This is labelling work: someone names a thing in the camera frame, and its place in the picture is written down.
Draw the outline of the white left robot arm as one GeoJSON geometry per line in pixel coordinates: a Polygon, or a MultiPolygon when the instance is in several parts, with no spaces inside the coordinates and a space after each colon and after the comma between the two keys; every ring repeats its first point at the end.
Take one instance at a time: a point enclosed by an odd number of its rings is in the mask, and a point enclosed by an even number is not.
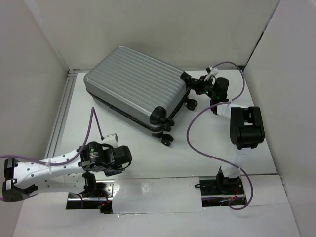
{"type": "Polygon", "coordinates": [[[40,193],[71,192],[92,197],[98,192],[95,174],[121,174],[131,165],[128,146],[90,142],[67,154],[39,162],[4,162],[2,201],[19,202],[40,193]]]}

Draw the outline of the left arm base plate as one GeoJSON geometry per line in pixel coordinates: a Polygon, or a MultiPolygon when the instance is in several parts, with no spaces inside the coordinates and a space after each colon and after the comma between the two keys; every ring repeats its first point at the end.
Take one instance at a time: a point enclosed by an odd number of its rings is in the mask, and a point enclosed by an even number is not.
{"type": "Polygon", "coordinates": [[[114,196],[114,180],[97,180],[96,190],[88,192],[69,192],[67,196],[67,210],[96,209],[101,213],[112,213],[112,201],[114,196]]]}

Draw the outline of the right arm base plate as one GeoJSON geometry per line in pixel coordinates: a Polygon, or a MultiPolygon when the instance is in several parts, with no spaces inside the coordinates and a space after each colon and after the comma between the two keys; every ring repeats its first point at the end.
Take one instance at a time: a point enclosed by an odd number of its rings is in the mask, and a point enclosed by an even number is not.
{"type": "Polygon", "coordinates": [[[194,185],[200,190],[203,207],[245,205],[247,203],[242,182],[219,186],[215,179],[200,180],[194,185]]]}

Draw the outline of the dark grey hardshell suitcase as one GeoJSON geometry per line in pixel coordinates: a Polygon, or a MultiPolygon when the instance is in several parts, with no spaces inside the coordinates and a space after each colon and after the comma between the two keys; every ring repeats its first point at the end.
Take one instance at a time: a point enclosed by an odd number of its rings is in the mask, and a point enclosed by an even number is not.
{"type": "Polygon", "coordinates": [[[86,91],[94,100],[148,130],[170,146],[174,117],[185,105],[193,111],[198,102],[178,67],[119,46],[84,76],[86,91]]]}

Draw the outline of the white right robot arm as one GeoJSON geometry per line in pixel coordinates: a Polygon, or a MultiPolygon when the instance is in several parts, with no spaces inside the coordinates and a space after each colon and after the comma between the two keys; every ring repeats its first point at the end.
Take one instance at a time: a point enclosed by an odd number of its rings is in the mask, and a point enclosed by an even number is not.
{"type": "Polygon", "coordinates": [[[215,76],[201,76],[193,79],[192,89],[197,95],[210,98],[210,109],[215,115],[223,116],[230,122],[231,154],[216,175],[215,187],[222,194],[232,189],[240,179],[241,168],[252,149],[265,139],[264,126],[259,107],[239,106],[227,98],[229,81],[215,76]]]}

